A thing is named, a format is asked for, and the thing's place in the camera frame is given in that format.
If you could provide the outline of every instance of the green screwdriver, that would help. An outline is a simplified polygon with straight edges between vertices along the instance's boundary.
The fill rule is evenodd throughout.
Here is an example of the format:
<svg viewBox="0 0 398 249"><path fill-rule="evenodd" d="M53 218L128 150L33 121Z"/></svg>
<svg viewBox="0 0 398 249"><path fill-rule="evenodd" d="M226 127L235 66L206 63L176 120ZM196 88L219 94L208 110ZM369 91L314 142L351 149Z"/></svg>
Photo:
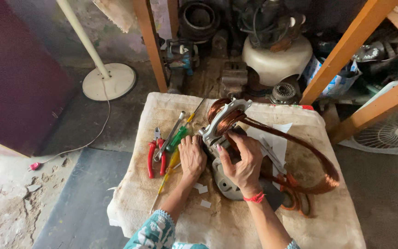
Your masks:
<svg viewBox="0 0 398 249"><path fill-rule="evenodd" d="M205 101L205 99L208 97L208 94L211 93L211 90L213 90L213 87L211 87L210 91L205 95L205 97L202 99L202 101L199 103L198 107L196 110L191 114L191 116L188 118L187 122L185 125L181 126L179 128L179 131L174 135L174 137L171 139L170 143L167 145L166 150L169 152L173 153L173 151L177 148L177 146L180 144L180 140L184 137L187 136L187 125L193 120L193 117L196 115L196 112L199 110L199 107L202 105L202 103Z"/></svg>

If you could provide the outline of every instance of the pink plug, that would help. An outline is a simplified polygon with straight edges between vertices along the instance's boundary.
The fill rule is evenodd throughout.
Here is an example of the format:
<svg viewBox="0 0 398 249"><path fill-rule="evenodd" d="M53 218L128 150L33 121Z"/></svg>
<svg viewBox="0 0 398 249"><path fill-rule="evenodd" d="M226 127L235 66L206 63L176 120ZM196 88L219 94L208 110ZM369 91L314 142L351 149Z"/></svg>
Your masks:
<svg viewBox="0 0 398 249"><path fill-rule="evenodd" d="M29 171L36 170L39 166L41 166L41 163L34 163L34 164L30 165Z"/></svg>

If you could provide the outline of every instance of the white electrical cord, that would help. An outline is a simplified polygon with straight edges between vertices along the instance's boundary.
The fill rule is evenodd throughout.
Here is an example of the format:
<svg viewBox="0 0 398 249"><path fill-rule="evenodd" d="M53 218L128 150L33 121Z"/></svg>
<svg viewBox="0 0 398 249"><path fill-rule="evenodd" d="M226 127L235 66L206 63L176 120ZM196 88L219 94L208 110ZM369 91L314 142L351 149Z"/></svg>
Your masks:
<svg viewBox="0 0 398 249"><path fill-rule="evenodd" d="M62 155L62 154L64 154L64 153L72 152L72 151L77 151L77 150L80 150L80 149L82 149L82 148L87 147L88 145L92 144L92 143L101 135L101 133L104 131L105 125L107 124L107 121L108 121L108 119L110 118L110 111L111 111L111 108L110 108L110 101L108 101L108 96L107 96L107 91L106 91L106 89L105 89L104 80L103 80L103 79L101 79L101 80L102 80L102 85L104 86L105 98L107 99L107 103L108 103L108 116L107 116L107 120L105 121L104 125L102 126L101 132L100 132L90 143L88 143L88 144L86 144L86 145L84 145L84 146L82 146L82 147L73 149L73 150L61 152L61 153L59 153L58 155L55 155L55 156L49 158L47 161L42 162L41 164L46 163L46 162L52 160L53 158L55 158L55 157L57 157L57 156L59 156L59 155Z"/></svg>

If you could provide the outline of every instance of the copper wire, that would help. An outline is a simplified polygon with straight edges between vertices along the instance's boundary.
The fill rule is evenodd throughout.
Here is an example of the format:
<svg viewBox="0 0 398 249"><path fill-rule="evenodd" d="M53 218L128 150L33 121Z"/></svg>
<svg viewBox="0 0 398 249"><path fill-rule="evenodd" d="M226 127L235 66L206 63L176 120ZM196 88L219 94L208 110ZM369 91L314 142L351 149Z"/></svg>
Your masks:
<svg viewBox="0 0 398 249"><path fill-rule="evenodd" d="M230 102L231 100L228 98L219 99L216 102L214 102L214 104L210 107L210 110L208 111L207 115L208 122L211 123L213 119L216 117L216 115L220 112L221 108L225 104L229 104ZM339 173L334 168L333 163L324 154L318 151L312 144L308 143L307 141L303 140L300 137L283 133L279 130L274 129L273 127L260 123L254 119L251 119L247 117L247 115L244 113L243 110L235 109L231 111L228 115L226 115L221 120L221 122L219 122L218 127L216 129L216 135L217 136L223 135L226 131L228 131L231 128L233 124L235 124L238 121L241 121L242 123L250 125L264 132L283 137L291 142L304 146L305 148L309 149L318 158L318 160L322 164L323 171L325 172L324 178L318 184L316 184L313 187L307 187L307 188L304 188L300 185L292 186L287 181L279 179L272 175L267 177L269 180L272 180L280 185L288 187L291 190L295 190L297 192L301 192L304 194L323 194L332 191L337 186L339 186Z"/></svg>

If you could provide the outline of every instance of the hand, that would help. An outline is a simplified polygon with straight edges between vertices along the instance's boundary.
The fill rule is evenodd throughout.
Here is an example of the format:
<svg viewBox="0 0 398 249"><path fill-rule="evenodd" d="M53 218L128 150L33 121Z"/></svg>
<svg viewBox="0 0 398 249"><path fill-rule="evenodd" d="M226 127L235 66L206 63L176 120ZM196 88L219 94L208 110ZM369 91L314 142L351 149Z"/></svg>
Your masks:
<svg viewBox="0 0 398 249"><path fill-rule="evenodd" d="M263 159L260 142L232 131L228 131L227 134L239 148L242 161L233 165L228 152L218 144L217 148L224 174L240 188L244 197L251 198L262 191L259 185L260 165Z"/></svg>
<svg viewBox="0 0 398 249"><path fill-rule="evenodd" d="M190 135L181 139L179 148L180 162L184 175L182 178L194 181L199 178L207 164L207 156L201 148L199 135L191 137Z"/></svg>

